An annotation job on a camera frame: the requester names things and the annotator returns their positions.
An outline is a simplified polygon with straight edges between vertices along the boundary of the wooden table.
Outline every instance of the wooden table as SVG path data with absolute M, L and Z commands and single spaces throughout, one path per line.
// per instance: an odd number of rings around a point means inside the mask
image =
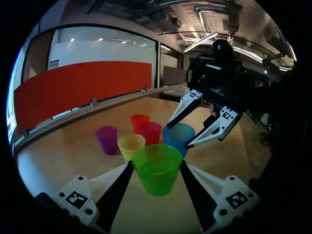
M 89 179 L 122 164 L 121 155 L 108 156 L 102 151 L 94 132 L 104 126 L 118 128 L 119 136 L 131 133 L 131 116 L 148 114 L 151 121 L 167 124 L 178 103 L 142 98 L 63 127 L 23 149 L 18 155 L 18 169 L 33 196 L 46 192 L 53 196 L 76 175 Z M 207 108 L 197 108 L 182 122 L 196 132 L 210 115 Z M 248 163 L 243 136 L 234 127 L 223 142 L 206 143 L 188 151 L 185 160 L 220 178 L 236 175 L 248 182 Z M 153 197 L 144 190 L 134 171 L 115 217 L 112 233 L 200 233 L 193 204 L 179 173 L 168 195 Z

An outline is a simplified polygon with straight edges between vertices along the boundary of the yellow cup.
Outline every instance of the yellow cup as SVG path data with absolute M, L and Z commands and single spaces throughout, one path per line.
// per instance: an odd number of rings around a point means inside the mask
M 118 139 L 118 147 L 126 162 L 130 161 L 134 152 L 145 145 L 145 138 L 139 134 L 129 134 Z

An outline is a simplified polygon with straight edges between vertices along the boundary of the purple cup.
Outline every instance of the purple cup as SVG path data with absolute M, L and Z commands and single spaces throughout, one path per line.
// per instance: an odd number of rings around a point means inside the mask
M 117 128 L 105 126 L 95 131 L 103 151 L 108 155 L 114 155 L 118 152 Z

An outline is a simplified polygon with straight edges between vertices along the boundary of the person's hand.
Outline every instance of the person's hand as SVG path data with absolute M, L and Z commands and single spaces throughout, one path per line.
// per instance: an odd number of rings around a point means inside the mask
M 217 112 L 217 110 L 216 110 L 215 106 L 214 106 L 214 105 L 212 105 L 212 104 L 210 104 L 210 113 L 211 113 L 211 114 L 212 114 L 212 116 L 214 116 L 215 118 L 217 118 L 217 117 L 218 117 L 218 112 Z

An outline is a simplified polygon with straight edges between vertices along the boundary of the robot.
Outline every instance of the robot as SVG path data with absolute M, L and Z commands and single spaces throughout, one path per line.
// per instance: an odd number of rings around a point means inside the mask
M 190 92 L 181 98 L 167 124 L 168 128 L 174 128 L 203 102 L 211 103 L 219 109 L 218 116 L 209 116 L 204 121 L 204 128 L 186 143 L 186 148 L 216 139 L 222 141 L 243 112 L 248 110 L 248 105 L 243 101 L 249 88 L 246 70 L 240 61 L 235 60 L 231 44 L 225 40 L 216 40 L 212 49 L 214 65 L 208 63 L 210 54 L 201 54 L 188 68 L 186 81 Z M 261 200 L 234 175 L 222 180 L 184 160 L 180 171 L 202 226 L 202 233 L 213 233 L 230 225 Z M 129 161 L 90 180 L 78 175 L 52 198 L 41 193 L 36 199 L 56 204 L 54 207 L 60 208 L 60 212 L 66 212 L 101 233 L 109 233 L 132 173 L 133 166 Z

